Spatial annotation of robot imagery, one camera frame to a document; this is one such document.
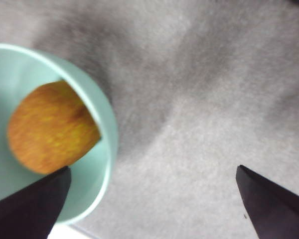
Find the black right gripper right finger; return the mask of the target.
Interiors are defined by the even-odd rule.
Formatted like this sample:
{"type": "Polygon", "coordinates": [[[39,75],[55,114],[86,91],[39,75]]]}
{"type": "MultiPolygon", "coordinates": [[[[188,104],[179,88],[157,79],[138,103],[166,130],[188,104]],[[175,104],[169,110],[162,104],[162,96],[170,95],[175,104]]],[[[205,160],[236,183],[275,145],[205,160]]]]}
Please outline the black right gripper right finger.
{"type": "Polygon", "coordinates": [[[299,196],[244,165],[236,182],[260,239],[299,239],[299,196]]]}

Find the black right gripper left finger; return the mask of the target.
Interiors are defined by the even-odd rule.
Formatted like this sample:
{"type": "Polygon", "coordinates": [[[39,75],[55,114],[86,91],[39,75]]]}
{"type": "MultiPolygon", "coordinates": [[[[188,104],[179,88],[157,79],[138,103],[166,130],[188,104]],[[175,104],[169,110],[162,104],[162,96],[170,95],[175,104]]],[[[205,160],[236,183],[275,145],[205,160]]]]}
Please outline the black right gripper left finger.
{"type": "Polygon", "coordinates": [[[63,167],[0,200],[0,239],[46,239],[64,206],[71,170],[63,167]]]}

